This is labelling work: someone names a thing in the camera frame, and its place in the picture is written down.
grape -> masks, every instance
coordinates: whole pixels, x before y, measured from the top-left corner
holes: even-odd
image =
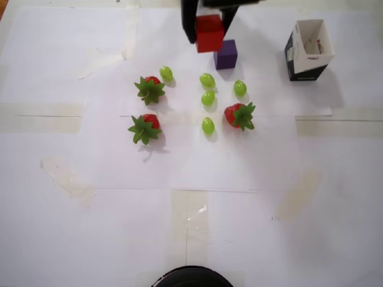
[[[165,81],[171,81],[173,79],[173,72],[169,67],[164,66],[160,69],[160,75]]]
[[[243,97],[245,96],[247,91],[246,85],[242,81],[236,81],[234,84],[234,92],[237,96]]]
[[[215,100],[215,92],[214,91],[207,91],[202,95],[201,102],[205,106],[211,106],[214,103]]]
[[[201,84],[206,88],[214,88],[215,87],[215,81],[212,75],[204,73],[199,77],[199,80],[201,81]]]
[[[214,132],[214,123],[210,118],[203,119],[202,130],[207,135],[211,135]]]

red cube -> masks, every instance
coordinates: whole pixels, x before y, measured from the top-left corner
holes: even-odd
[[[219,15],[197,16],[196,32],[198,53],[221,50],[224,29]]]

green calyx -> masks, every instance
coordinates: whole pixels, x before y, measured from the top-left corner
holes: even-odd
[[[152,123],[146,123],[141,115],[139,118],[132,116],[132,119],[134,126],[128,128],[128,131],[134,133],[133,142],[135,144],[142,141],[144,145],[147,145],[149,139],[158,139],[158,134],[162,132],[161,129],[152,128]]]
[[[146,82],[146,80],[141,77],[139,83],[134,83],[134,85],[138,88],[138,96],[145,102],[145,105],[149,105],[151,102],[158,103],[159,96],[165,94],[165,91],[162,90],[165,84],[160,83],[156,85],[154,80]]]
[[[251,121],[253,116],[251,114],[254,112],[255,109],[256,106],[254,106],[252,102],[248,105],[242,105],[233,113],[235,117],[233,126],[239,125],[241,130],[245,130],[245,128],[248,128],[249,130],[254,130],[254,125]]]

purple block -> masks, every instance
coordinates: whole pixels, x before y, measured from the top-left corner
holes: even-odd
[[[237,47],[234,40],[225,40],[222,42],[222,48],[218,52],[214,52],[215,68],[234,69],[237,62]]]

plastic strawberry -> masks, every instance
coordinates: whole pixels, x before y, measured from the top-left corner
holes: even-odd
[[[156,115],[140,115],[138,118],[132,116],[132,119],[134,126],[128,128],[128,131],[134,133],[133,142],[135,144],[142,141],[144,145],[147,145],[150,139],[158,139],[158,134],[162,130],[159,129],[160,123]]]
[[[151,127],[153,129],[159,129],[160,128],[160,122],[158,121],[158,118],[156,115],[153,114],[146,114],[142,116],[144,118],[144,121],[146,123],[151,123]]]
[[[138,96],[145,102],[146,105],[149,105],[151,102],[158,103],[159,96],[163,96],[165,91],[165,84],[161,83],[156,77],[141,77],[139,83],[134,83],[138,88]]]
[[[225,109],[225,116],[229,124],[233,127],[240,127],[241,130],[248,128],[254,130],[254,125],[251,122],[253,116],[251,115],[256,106],[253,103],[244,105],[243,103],[236,103],[233,106],[229,106]]]

